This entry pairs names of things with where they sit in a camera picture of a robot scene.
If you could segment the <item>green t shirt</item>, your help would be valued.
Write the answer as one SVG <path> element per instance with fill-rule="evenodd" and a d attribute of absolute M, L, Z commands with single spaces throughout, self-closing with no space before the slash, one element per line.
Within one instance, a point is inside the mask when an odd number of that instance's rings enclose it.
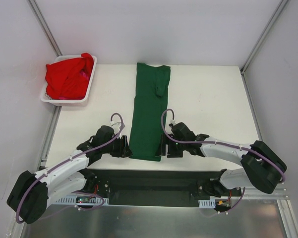
<path fill-rule="evenodd" d="M 137 63 L 136 87 L 129 147 L 130 158 L 146 161 L 161 160 L 161 115 L 168 106 L 171 68 Z"/>

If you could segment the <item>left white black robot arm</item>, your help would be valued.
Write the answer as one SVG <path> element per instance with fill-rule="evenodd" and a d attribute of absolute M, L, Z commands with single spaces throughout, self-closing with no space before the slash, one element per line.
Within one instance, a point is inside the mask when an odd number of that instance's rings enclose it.
<path fill-rule="evenodd" d="M 21 173 L 6 202 L 15 212 L 16 222 L 31 224 L 37 221 L 51 204 L 69 193 L 92 193 L 96 176 L 88 166 L 104 154 L 118 158 L 131 155 L 127 137 L 120 135 L 123 129 L 122 122 L 103 125 L 58 164 L 34 173 Z"/>

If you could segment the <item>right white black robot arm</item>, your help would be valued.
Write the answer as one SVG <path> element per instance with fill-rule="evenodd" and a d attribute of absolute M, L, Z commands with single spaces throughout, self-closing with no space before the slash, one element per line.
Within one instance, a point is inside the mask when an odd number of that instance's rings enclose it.
<path fill-rule="evenodd" d="M 239 165 L 240 168 L 222 169 L 215 178 L 202 185 L 210 196 L 221 197 L 232 189 L 253 186 L 271 194 L 285 181 L 286 164 L 264 142 L 230 143 L 208 134 L 195 134 L 183 122 L 170 123 L 171 133 L 160 135 L 157 156 L 181 158 L 186 151 L 193 156 L 217 158 Z"/>

